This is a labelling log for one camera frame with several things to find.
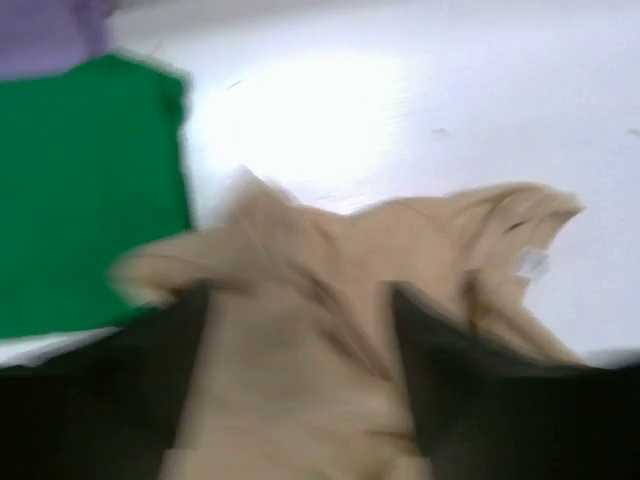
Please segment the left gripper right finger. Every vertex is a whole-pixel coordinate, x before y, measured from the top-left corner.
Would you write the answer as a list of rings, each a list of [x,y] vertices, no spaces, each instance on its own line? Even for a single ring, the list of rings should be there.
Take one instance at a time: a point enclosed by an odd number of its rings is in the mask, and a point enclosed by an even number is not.
[[[390,292],[416,443],[436,479],[635,479],[639,365],[535,360]]]

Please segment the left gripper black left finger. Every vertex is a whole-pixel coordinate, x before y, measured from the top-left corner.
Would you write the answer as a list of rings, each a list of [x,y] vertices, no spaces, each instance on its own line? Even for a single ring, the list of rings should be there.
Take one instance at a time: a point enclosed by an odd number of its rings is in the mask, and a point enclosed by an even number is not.
[[[1,371],[1,476],[156,479],[174,445],[206,323],[198,283],[122,330]]]

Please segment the beige t shirt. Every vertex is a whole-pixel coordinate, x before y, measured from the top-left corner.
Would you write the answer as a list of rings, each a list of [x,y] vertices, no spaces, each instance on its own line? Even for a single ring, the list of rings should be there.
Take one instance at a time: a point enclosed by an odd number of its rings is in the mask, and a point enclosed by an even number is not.
[[[164,479],[427,479],[414,446],[386,285],[543,360],[576,354],[526,307],[536,267],[583,210],[507,183],[351,215],[247,176],[223,222],[123,255],[112,281],[160,306],[207,280],[210,306]]]

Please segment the green t shirt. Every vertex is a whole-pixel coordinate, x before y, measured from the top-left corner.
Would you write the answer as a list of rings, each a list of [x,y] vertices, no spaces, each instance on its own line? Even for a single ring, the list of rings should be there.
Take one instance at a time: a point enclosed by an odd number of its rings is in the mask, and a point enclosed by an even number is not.
[[[190,227],[180,133],[186,76],[108,54],[1,85],[1,335],[119,326],[107,274]]]

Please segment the purple t shirt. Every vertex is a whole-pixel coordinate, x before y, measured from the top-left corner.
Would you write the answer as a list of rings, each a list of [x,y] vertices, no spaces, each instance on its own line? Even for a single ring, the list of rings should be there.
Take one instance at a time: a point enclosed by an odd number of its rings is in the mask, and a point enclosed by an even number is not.
[[[1,0],[1,78],[66,71],[109,48],[113,1]]]

